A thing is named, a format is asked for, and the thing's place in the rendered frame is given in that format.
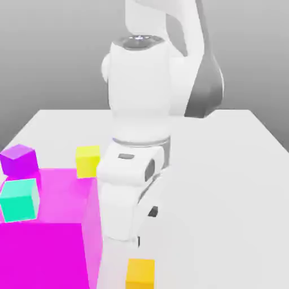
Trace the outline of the small purple cube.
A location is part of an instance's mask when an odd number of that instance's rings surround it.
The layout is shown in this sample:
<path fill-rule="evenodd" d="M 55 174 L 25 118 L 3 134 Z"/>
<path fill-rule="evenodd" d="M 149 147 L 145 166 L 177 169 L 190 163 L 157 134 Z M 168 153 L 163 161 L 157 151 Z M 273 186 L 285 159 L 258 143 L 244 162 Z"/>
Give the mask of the small purple cube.
<path fill-rule="evenodd" d="M 17 144 L 0 152 L 3 174 L 9 177 L 25 177 L 38 171 L 35 149 Z"/>

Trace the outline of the small yellow cube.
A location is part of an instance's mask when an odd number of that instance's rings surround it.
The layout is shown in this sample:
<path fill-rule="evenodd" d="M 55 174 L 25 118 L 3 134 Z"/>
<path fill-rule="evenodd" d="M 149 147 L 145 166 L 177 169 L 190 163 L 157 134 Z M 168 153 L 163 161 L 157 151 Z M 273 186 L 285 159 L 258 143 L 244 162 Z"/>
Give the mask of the small yellow cube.
<path fill-rule="evenodd" d="M 96 177 L 99 162 L 99 146 L 78 146 L 76 148 L 77 178 Z"/>

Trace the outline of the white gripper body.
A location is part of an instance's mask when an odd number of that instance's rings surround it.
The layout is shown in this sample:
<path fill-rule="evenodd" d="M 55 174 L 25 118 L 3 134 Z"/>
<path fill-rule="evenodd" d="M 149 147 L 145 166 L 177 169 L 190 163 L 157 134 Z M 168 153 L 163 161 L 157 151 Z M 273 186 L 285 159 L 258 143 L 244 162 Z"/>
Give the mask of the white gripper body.
<path fill-rule="evenodd" d="M 104 183 L 100 192 L 102 233 L 113 240 L 128 242 L 136 238 L 147 216 L 156 216 L 160 175 L 144 186 Z"/>

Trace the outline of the large magenta box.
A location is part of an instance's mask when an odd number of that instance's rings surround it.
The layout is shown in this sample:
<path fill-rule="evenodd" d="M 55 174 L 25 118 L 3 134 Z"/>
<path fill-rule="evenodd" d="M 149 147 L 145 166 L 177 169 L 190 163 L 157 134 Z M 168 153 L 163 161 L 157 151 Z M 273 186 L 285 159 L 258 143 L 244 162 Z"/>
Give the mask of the large magenta box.
<path fill-rule="evenodd" d="M 75 169 L 32 175 L 35 220 L 5 222 L 0 206 L 0 289 L 97 289 L 102 229 L 97 179 Z"/>

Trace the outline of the small teal cube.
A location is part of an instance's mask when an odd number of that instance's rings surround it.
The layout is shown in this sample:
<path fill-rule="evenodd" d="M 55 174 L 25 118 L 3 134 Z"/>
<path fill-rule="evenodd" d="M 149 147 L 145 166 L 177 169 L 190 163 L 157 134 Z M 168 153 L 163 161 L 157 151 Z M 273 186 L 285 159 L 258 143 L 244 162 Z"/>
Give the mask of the small teal cube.
<path fill-rule="evenodd" d="M 4 222 L 35 220 L 40 195 L 35 178 L 5 181 L 0 192 L 0 208 Z"/>

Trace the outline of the small orange cube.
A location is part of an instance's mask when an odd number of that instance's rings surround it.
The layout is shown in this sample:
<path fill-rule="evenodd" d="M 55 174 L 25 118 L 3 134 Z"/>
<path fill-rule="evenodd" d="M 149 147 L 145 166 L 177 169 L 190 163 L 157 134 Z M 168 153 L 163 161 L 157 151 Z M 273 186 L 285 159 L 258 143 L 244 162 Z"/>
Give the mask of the small orange cube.
<path fill-rule="evenodd" d="M 154 289 L 155 260 L 129 259 L 125 289 Z"/>

